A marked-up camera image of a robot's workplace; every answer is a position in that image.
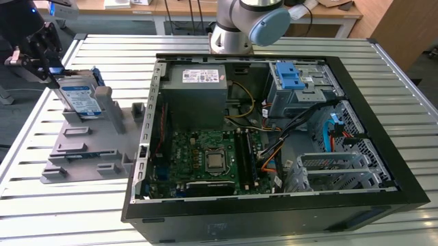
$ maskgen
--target blue drive bay latch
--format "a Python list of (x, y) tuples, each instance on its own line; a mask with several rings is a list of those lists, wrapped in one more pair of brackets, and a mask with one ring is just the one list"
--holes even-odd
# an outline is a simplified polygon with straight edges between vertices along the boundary
[(276, 63), (276, 73), (281, 81), (283, 89), (303, 89), (305, 87), (299, 78), (299, 71), (293, 63)]

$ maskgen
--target metal slatted table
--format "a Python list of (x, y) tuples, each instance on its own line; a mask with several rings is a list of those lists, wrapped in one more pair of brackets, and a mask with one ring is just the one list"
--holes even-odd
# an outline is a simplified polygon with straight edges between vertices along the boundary
[[(253, 49), (257, 54), (340, 57), (431, 203), (354, 232), (220, 244), (438, 245), (438, 113), (379, 45), (363, 39), (284, 38)], [(207, 52), (205, 37), (88, 35), (73, 41), (62, 62), (68, 69), (96, 65), (113, 98), (128, 107), (147, 101), (156, 53)], [(131, 225), (120, 222), (127, 179), (40, 183), (62, 124), (61, 109), (46, 89), (0, 165), (0, 244), (145, 245)]]

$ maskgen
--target gray 3d-printed holder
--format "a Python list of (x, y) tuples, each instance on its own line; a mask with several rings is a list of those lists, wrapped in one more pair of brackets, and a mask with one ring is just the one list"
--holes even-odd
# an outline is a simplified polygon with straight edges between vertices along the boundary
[(95, 97), (103, 117), (81, 119), (76, 112), (62, 112), (65, 121), (56, 139), (42, 183), (61, 183), (125, 178), (137, 150), (144, 104), (120, 109), (109, 87), (97, 87)]

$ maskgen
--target table leg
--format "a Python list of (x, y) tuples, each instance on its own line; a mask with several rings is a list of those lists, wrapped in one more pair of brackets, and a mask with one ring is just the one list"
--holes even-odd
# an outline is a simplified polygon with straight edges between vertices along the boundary
[(165, 16), (155, 15), (153, 22), (155, 22), (156, 35), (165, 35), (165, 29), (164, 29)]
[(57, 25), (60, 26), (60, 29), (64, 29), (66, 26), (65, 26), (65, 20), (64, 19), (57, 19), (56, 20), (56, 23)]
[(355, 19), (343, 19), (343, 24), (338, 30), (335, 38), (347, 38), (355, 23)]

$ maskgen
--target power supply label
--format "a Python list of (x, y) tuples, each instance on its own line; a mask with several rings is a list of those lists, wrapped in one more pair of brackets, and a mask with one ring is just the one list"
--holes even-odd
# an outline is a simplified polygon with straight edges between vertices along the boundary
[(219, 83), (219, 70), (184, 70), (183, 83)]
[(97, 101), (91, 97), (92, 91), (88, 86), (64, 86), (61, 90), (77, 114), (82, 116), (101, 114)]

